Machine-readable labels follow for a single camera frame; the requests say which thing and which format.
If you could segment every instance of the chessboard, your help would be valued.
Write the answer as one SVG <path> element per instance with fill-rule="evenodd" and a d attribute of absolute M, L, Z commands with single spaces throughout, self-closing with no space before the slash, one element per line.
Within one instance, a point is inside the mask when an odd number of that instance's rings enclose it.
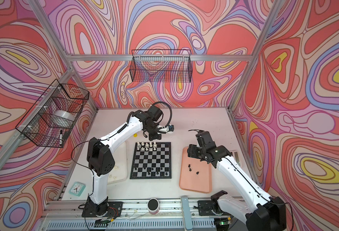
<path fill-rule="evenodd" d="M 152 142 L 153 147 L 146 143 L 136 143 L 130 179 L 163 179 L 172 178 L 171 174 L 171 143 Z"/>

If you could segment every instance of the robotic arm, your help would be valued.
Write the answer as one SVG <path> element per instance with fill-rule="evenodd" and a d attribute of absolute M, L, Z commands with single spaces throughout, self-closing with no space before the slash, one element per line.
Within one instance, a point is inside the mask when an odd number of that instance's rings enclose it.
<path fill-rule="evenodd" d="M 106 136 L 93 137 L 88 144 L 88 167 L 93 172 L 93 192 L 87 198 L 86 209 L 96 216 L 103 216 L 108 210 L 107 182 L 109 172 L 115 165 L 112 153 L 129 137 L 143 130 L 149 133 L 149 140 L 162 139 L 162 134 L 174 130 L 170 125 L 171 116 L 166 126 L 160 126 L 158 119 L 163 115 L 161 109 L 153 104 L 147 111 L 137 110 L 128 115 L 127 121 Z"/>
<path fill-rule="evenodd" d="M 227 192 L 211 197 L 216 211 L 227 212 L 246 224 L 249 231 L 282 231 L 286 229 L 286 209 L 279 198 L 272 198 L 236 163 L 224 146 L 216 146 L 209 132 L 198 130 L 198 145 L 189 145 L 188 156 L 206 161 L 223 173 L 244 198 L 241 202 Z"/>

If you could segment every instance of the clock face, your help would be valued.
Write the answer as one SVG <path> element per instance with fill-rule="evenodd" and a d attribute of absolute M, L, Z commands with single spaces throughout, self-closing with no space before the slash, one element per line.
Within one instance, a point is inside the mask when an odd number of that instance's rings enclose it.
<path fill-rule="evenodd" d="M 84 188 L 85 188 L 84 184 L 75 182 L 69 192 L 76 196 L 80 196 Z"/>

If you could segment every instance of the black wire basket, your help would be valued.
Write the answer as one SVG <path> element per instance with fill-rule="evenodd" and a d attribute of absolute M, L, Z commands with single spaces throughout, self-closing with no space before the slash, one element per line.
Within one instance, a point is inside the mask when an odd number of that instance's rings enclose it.
<path fill-rule="evenodd" d="M 59 83 L 24 129 L 18 127 L 24 117 L 15 128 L 37 146 L 64 147 L 88 98 L 88 90 Z"/>
<path fill-rule="evenodd" d="M 191 82 L 189 49 L 135 49 L 130 65 L 133 82 Z"/>

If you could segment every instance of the black chessboard frame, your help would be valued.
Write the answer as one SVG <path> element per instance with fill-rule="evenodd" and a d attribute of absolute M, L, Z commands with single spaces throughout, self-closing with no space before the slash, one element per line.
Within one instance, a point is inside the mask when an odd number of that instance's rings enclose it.
<path fill-rule="evenodd" d="M 132 159 L 132 167 L 131 167 L 131 174 L 130 174 L 130 179 L 171 179 L 172 178 L 172 167 L 171 167 L 171 142 L 157 142 L 157 150 L 156 151 L 141 151 L 141 150 L 137 150 L 137 142 L 135 144 L 135 149 L 134 149 L 134 157 Z M 168 166 L 166 163 L 164 163 L 164 167 L 163 170 L 160 170 L 160 167 L 158 167 L 158 170 L 159 172 L 162 172 L 163 175 L 165 174 L 165 172 L 168 172 L 168 175 L 167 176 L 161 176 L 161 174 L 159 174 L 157 176 L 156 174 L 156 170 L 155 169 L 153 172 L 150 171 L 150 176 L 133 176 L 133 174 L 136 172 L 138 172 L 139 170 L 134 170 L 135 167 L 139 169 L 139 164 L 140 163 L 135 163 L 135 160 L 136 160 L 136 156 L 147 156 L 147 159 L 149 159 L 149 156 L 151 156 L 151 161 L 153 160 L 153 156 L 155 156 L 155 160 L 157 159 L 157 156 L 161 156 L 160 154 L 157 154 L 158 152 L 160 153 L 161 151 L 162 152 L 166 152 L 166 148 L 165 145 L 168 145 L 168 154 L 165 155 L 165 159 L 169 159 L 169 167 L 165 167 L 165 166 Z M 146 167 L 146 169 L 144 170 L 143 168 L 141 169 L 142 171 L 141 172 L 148 172 L 148 167 Z"/>

